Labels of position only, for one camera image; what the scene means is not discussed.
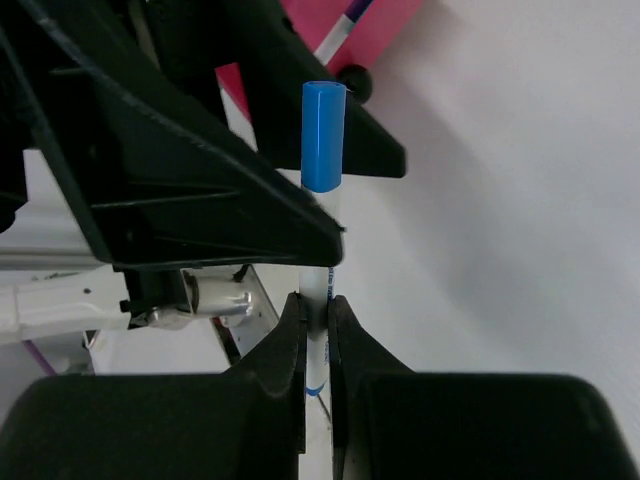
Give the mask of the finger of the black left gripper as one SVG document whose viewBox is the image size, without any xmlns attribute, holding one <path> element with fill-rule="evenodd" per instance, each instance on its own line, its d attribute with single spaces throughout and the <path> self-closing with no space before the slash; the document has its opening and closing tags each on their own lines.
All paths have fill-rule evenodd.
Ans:
<svg viewBox="0 0 640 480">
<path fill-rule="evenodd" d="M 1 225 L 44 156 L 92 253 L 329 267 L 341 226 L 171 83 L 108 1 L 1 5 Z"/>
<path fill-rule="evenodd" d="M 259 153 L 277 169 L 299 169 L 302 87 L 332 76 L 280 2 L 152 1 L 149 28 L 161 68 L 175 82 L 237 64 Z"/>
</svg>

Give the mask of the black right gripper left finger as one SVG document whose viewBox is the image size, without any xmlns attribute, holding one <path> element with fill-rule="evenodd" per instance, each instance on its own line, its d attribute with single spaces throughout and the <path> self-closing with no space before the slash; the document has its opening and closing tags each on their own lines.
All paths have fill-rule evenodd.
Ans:
<svg viewBox="0 0 640 480">
<path fill-rule="evenodd" d="M 295 479 L 305 450 L 306 316 L 221 373 L 56 376 L 1 429 L 5 479 Z"/>
</svg>

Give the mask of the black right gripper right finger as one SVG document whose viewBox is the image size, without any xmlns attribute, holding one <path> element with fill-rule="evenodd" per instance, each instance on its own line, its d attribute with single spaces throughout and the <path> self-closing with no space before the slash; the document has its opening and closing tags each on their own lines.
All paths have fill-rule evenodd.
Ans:
<svg viewBox="0 0 640 480">
<path fill-rule="evenodd" d="M 337 479 L 635 479 L 614 415 L 570 375 L 411 370 L 328 307 Z"/>
</svg>

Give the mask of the purple cap white marker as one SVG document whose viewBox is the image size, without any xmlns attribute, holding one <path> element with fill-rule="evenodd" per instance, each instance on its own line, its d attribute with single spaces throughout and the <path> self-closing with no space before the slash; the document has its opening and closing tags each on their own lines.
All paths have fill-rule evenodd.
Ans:
<svg viewBox="0 0 640 480">
<path fill-rule="evenodd" d="M 372 0 L 353 0 L 349 3 L 314 52 L 322 65 L 326 66 L 331 61 L 372 3 Z"/>
</svg>

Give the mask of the blue cap white marker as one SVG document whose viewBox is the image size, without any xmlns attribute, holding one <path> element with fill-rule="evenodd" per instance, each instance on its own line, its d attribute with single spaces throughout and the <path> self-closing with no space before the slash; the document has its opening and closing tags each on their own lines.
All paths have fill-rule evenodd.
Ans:
<svg viewBox="0 0 640 480">
<path fill-rule="evenodd" d="M 333 81 L 311 81 L 302 93 L 301 187 L 328 214 L 339 213 L 346 88 Z M 308 313 L 306 393 L 314 402 L 310 464 L 331 479 L 332 411 L 329 370 L 328 305 L 334 296 L 333 267 L 304 267 L 299 293 Z"/>
</svg>

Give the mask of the pink top drawer tray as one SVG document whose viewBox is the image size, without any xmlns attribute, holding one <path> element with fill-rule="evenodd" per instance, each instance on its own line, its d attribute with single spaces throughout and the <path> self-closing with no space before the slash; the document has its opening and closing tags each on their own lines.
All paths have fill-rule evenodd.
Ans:
<svg viewBox="0 0 640 480">
<path fill-rule="evenodd" d="M 283 12 L 286 27 L 291 27 L 312 53 L 320 45 L 339 16 L 351 1 L 270 1 L 268 4 Z M 384 49 L 391 43 L 421 5 L 419 1 L 373 1 L 355 25 L 346 41 L 325 66 L 337 78 L 347 65 L 361 65 L 369 70 Z M 294 101 L 268 88 L 250 94 L 249 88 L 262 86 L 262 80 L 251 79 L 241 73 L 237 63 L 216 69 L 217 79 L 224 91 L 253 126 L 261 122 L 269 126 L 279 122 L 298 126 L 301 122 L 302 86 L 294 89 Z"/>
</svg>

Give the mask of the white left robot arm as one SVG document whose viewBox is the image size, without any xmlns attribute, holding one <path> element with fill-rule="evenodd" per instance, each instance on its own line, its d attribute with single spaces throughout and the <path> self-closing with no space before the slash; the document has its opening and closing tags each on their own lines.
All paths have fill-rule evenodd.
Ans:
<svg viewBox="0 0 640 480">
<path fill-rule="evenodd" d="M 330 74 L 282 5 L 146 8 L 155 58 L 122 2 L 1 5 L 1 179 L 40 150 L 101 262 L 18 293 L 3 340 L 189 312 L 187 269 L 342 261 L 342 227 L 284 176 L 301 163 L 303 86 Z"/>
</svg>

